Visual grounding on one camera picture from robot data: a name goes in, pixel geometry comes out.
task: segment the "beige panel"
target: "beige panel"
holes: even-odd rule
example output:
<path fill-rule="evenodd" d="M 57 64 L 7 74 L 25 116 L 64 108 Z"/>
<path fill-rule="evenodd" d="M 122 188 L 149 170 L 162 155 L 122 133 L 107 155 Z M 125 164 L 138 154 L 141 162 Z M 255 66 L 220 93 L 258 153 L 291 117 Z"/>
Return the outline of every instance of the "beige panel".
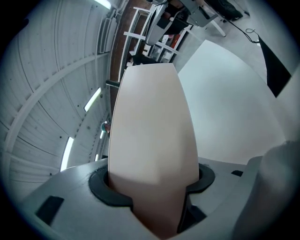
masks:
<path fill-rule="evenodd" d="M 110 186 L 160 238 L 176 234 L 185 187 L 199 179 L 188 105 L 173 64 L 128 67 L 112 120 Z"/>

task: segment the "ceiling light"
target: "ceiling light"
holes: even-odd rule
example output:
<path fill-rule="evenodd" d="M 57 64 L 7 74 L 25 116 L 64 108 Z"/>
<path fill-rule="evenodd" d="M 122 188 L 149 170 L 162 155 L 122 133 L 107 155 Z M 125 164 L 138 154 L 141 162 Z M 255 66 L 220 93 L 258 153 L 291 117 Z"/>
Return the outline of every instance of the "ceiling light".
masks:
<path fill-rule="evenodd" d="M 100 3 L 102 6 L 106 7 L 107 9 L 111 9 L 112 5 L 107 0 L 95 0 L 96 2 Z"/>
<path fill-rule="evenodd" d="M 101 88 L 98 88 L 98 90 L 94 93 L 94 95 L 90 98 L 86 106 L 84 107 L 84 110 L 87 112 L 90 107 L 92 106 L 93 102 L 96 100 L 96 98 L 99 96 L 101 92 Z"/>
<path fill-rule="evenodd" d="M 68 140 L 67 140 L 67 145 L 66 145 L 66 148 L 65 148 L 65 152 L 64 152 L 64 155 L 62 157 L 60 171 L 64 171 L 67 168 L 67 163 L 68 163 L 68 160 L 69 160 L 69 156 L 70 156 L 73 141 L 74 141 L 74 139 L 72 137 L 69 137 Z"/>
<path fill-rule="evenodd" d="M 103 137 L 104 131 L 101 131 L 100 139 Z"/>

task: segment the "corrugated metal wall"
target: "corrugated metal wall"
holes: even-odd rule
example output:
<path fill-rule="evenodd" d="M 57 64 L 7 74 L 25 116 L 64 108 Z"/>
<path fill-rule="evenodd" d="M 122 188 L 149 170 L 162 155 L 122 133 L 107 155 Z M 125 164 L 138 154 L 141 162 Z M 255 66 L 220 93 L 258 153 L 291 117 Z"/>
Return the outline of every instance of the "corrugated metal wall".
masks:
<path fill-rule="evenodd" d="M 42 1 L 3 56 L 2 175 L 17 200 L 59 172 L 69 136 L 75 140 L 67 166 L 94 161 L 99 125 L 109 114 L 109 55 L 95 55 L 107 13 L 89 0 Z M 104 97 L 85 112 L 83 107 L 99 87 Z"/>

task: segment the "fluorescent light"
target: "fluorescent light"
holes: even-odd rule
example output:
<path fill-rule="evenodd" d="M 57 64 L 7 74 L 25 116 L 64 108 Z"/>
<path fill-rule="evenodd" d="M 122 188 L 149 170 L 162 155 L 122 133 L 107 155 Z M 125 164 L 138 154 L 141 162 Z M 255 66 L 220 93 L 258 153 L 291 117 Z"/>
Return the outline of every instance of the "fluorescent light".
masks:
<path fill-rule="evenodd" d="M 84 107 L 84 110 L 87 112 L 90 109 L 90 106 L 92 106 L 93 102 L 96 100 L 96 98 L 99 96 L 101 92 L 101 88 L 98 88 L 97 91 L 94 93 L 94 95 L 90 98 L 89 102 Z"/>
<path fill-rule="evenodd" d="M 95 0 L 96 2 L 100 3 L 102 6 L 111 9 L 112 5 L 109 1 L 107 0 Z"/>
<path fill-rule="evenodd" d="M 67 145 L 66 145 L 66 148 L 65 148 L 65 152 L 64 152 L 64 155 L 62 157 L 60 171 L 64 171 L 67 168 L 67 163 L 68 163 L 68 160 L 69 160 L 69 155 L 70 155 L 70 152 L 71 152 L 73 141 L 74 141 L 74 139 L 72 137 L 69 137 L 68 140 L 67 140 Z"/>
<path fill-rule="evenodd" d="M 103 132 L 103 131 L 101 131 L 101 134 L 100 134 L 100 139 L 103 137 L 103 134 L 104 134 L 104 132 Z"/>

